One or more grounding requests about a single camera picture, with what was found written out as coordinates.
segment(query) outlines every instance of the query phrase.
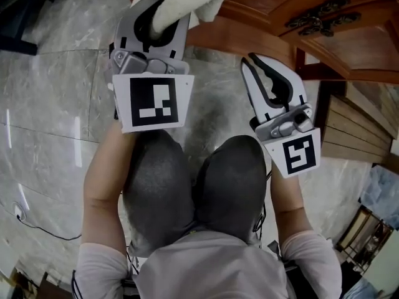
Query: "person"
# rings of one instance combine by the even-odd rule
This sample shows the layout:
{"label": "person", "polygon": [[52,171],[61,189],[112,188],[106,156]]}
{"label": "person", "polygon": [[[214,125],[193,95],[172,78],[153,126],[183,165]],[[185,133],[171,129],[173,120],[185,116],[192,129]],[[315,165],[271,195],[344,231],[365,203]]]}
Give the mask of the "person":
{"label": "person", "polygon": [[[123,298],[121,191],[130,251],[148,257],[135,276],[141,299],[288,298],[284,264],[253,246],[266,176],[257,140],[235,136],[205,160],[192,185],[188,160],[165,130],[122,134],[113,122],[84,182],[79,298]],[[312,230],[298,178],[284,179],[274,164],[271,198],[282,259],[296,263],[318,298],[339,298],[331,243]]]}

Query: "dark gray pants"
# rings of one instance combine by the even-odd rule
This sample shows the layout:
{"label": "dark gray pants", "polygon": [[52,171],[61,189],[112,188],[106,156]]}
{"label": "dark gray pants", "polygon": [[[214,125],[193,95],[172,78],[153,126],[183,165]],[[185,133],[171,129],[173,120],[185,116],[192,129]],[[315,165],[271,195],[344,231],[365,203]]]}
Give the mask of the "dark gray pants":
{"label": "dark gray pants", "polygon": [[123,190],[132,230],[130,249],[148,257],[193,229],[249,242],[265,194],[262,148],[250,136],[230,138],[213,152],[192,187],[181,146],[164,130],[141,133]]}

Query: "floor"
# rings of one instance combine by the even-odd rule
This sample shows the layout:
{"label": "floor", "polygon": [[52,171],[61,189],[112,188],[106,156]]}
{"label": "floor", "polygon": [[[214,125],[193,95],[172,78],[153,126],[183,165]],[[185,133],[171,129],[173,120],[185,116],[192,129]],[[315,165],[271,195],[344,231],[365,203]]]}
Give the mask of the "floor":
{"label": "floor", "polygon": [[[113,117],[113,98],[103,66],[113,30],[129,0],[56,0],[46,3],[24,38],[39,44],[39,55],[0,52],[0,245],[2,256],[19,256],[19,268],[39,283],[44,271],[69,283],[79,239],[55,239],[20,224],[12,203],[27,221],[73,237],[82,224],[86,170]],[[190,159],[193,174],[202,160],[234,135],[254,136],[254,112],[234,55],[189,47],[185,60],[196,76],[183,128],[171,130]],[[305,83],[315,106],[319,84]],[[271,160],[266,155],[267,167]],[[371,165],[323,158],[321,167],[300,177],[314,229],[336,240],[358,208]],[[277,237],[270,194],[264,247]],[[127,217],[120,203],[126,241]]]}

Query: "wooden cabinet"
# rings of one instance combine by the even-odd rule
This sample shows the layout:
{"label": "wooden cabinet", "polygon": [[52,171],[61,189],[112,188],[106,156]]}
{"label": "wooden cabinet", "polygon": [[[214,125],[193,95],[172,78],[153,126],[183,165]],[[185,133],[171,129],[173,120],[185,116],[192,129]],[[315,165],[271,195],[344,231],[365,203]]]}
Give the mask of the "wooden cabinet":
{"label": "wooden cabinet", "polygon": [[[398,0],[225,0],[219,16],[223,20],[202,24],[188,40],[239,54],[279,54],[290,66],[297,55],[303,58],[293,46],[321,61],[297,61],[303,79],[399,83]],[[218,43],[203,34],[209,30]],[[237,31],[246,31],[249,42]]]}

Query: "cloth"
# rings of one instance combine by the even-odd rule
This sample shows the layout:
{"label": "cloth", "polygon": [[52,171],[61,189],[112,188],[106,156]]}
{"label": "cloth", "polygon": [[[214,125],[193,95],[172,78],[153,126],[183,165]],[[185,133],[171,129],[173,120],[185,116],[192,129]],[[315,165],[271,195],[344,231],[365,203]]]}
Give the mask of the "cloth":
{"label": "cloth", "polygon": [[165,130],[140,133],[131,161],[123,204],[133,255],[148,257],[191,230],[259,242],[252,228],[266,194],[266,165],[254,138],[235,136],[222,144],[203,163],[194,189],[188,159]]}
{"label": "cloth", "polygon": [[[293,235],[282,256],[295,260],[320,299],[338,299],[342,276],[331,245],[313,231]],[[82,244],[75,278],[84,299],[122,299],[127,260]],[[288,298],[282,262],[233,236],[203,231],[158,249],[135,280],[141,299]]]}
{"label": "cloth", "polygon": [[[133,0],[134,6],[140,0]],[[223,0],[164,0],[153,18],[153,31],[161,34],[168,26],[191,13],[189,29],[200,24],[200,20],[212,22]]]}

